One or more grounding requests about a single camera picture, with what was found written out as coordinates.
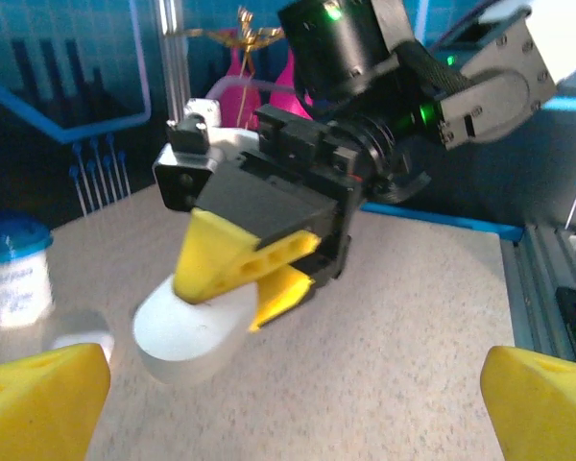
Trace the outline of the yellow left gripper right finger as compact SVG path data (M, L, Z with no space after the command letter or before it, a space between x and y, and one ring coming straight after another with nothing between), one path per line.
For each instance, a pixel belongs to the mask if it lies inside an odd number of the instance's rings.
M506 460L576 460L576 362L494 346L480 389Z

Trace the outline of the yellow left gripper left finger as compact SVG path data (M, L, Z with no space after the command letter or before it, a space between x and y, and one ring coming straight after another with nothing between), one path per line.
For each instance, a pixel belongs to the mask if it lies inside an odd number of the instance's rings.
M84 343L0 364L0 460L83 460L110 371Z

